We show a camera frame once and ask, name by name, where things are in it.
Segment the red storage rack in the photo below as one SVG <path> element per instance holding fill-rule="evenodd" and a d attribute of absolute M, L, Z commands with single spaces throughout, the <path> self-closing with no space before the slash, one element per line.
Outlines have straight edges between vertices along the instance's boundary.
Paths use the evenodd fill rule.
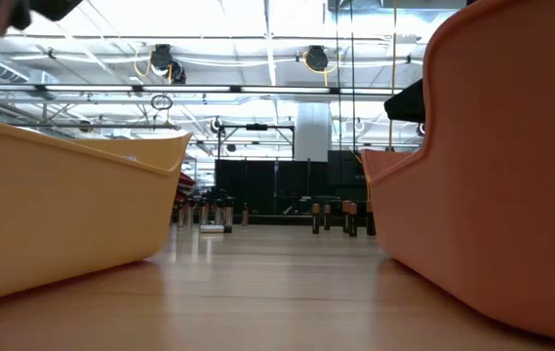
<path fill-rule="evenodd" d="M 194 192 L 196 182 L 190 176 L 181 173 L 178 178 L 175 203 L 186 201 Z"/>

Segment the white building column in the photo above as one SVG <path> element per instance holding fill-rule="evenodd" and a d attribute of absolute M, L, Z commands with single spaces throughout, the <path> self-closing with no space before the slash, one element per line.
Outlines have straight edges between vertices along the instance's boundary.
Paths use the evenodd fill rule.
<path fill-rule="evenodd" d="M 327 162 L 331 144 L 330 106 L 320 102 L 299 104 L 295 124 L 295 160 Z"/>

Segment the orange plastic bin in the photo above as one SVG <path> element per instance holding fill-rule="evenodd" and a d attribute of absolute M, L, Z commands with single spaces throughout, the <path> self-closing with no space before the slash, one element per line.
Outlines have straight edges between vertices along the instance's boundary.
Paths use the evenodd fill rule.
<path fill-rule="evenodd" d="M 425 136 L 366 150 L 377 239 L 481 314 L 555 338 L 555 0 L 477 0 L 431 36 Z"/>

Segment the black curtain partition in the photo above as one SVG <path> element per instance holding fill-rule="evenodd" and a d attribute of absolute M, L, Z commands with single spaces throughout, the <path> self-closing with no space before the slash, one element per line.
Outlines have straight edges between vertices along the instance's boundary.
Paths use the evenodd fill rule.
<path fill-rule="evenodd" d="M 364 203 L 363 166 L 350 151 L 331 151 L 326 162 L 261 159 L 215 160 L 216 189 L 254 215 L 307 215 L 314 203 L 336 212 L 344 200 Z"/>

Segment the horizontal ceiling pipe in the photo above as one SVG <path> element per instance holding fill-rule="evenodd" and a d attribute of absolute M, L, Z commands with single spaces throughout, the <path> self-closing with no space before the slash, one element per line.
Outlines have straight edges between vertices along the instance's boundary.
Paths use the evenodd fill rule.
<path fill-rule="evenodd" d="M 79 124 L 43 124 L 43 123 L 7 123 L 9 126 L 19 127 L 19 128 L 65 128 L 65 129 L 79 129 L 79 130 L 91 130 L 91 129 L 146 129 L 146 130 L 176 130 L 182 129 L 181 126 L 172 124 L 93 124 L 93 123 L 79 123 Z"/>

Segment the yellow plastic bin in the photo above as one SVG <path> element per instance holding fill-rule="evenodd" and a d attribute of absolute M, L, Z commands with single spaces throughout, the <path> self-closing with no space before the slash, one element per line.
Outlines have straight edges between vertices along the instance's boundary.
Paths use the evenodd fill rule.
<path fill-rule="evenodd" d="M 60 139 L 0 123 L 0 297 L 156 254 L 188 141 Z"/>

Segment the black aluminium table frame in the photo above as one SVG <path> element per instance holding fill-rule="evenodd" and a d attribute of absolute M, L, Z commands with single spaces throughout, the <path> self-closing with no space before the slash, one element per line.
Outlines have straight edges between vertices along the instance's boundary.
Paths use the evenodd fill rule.
<path fill-rule="evenodd" d="M 311 226 L 311 215 L 259 215 L 251 214 L 249 217 L 250 225 L 286 225 L 286 226 Z M 366 226 L 365 216 L 357 218 L 358 226 Z M 324 225 L 324 216 L 321 215 L 320 226 Z M 343 218 L 340 215 L 332 215 L 330 218 L 331 226 L 342 226 Z"/>

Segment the long ceiling light rail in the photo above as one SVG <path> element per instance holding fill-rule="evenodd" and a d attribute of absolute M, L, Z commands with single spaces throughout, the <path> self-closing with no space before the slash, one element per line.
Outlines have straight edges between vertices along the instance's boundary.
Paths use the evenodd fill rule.
<path fill-rule="evenodd" d="M 43 85 L 0 84 L 0 92 L 84 92 L 84 93 L 199 93 L 199 94 L 272 94 L 272 95 L 364 95 L 389 96 L 400 89 L 288 87 L 288 86 L 217 86 L 217 85 Z"/>

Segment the black gantry frame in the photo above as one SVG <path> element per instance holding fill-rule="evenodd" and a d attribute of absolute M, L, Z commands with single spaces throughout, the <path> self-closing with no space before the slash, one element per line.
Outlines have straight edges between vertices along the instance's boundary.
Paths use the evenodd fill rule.
<path fill-rule="evenodd" d="M 238 131 L 238 130 L 245 130 L 251 132 L 267 132 L 267 131 L 276 131 L 278 135 L 280 135 L 286 143 L 291 146 L 291 153 L 292 158 L 295 158 L 296 155 L 296 127 L 295 126 L 278 126 L 278 125 L 266 125 L 260 123 L 251 123 L 245 125 L 227 125 L 221 124 L 217 126 L 217 159 L 219 160 L 222 156 L 222 147 L 223 145 Z M 283 130 L 288 130 L 291 132 L 292 136 L 287 137 L 283 134 Z"/>

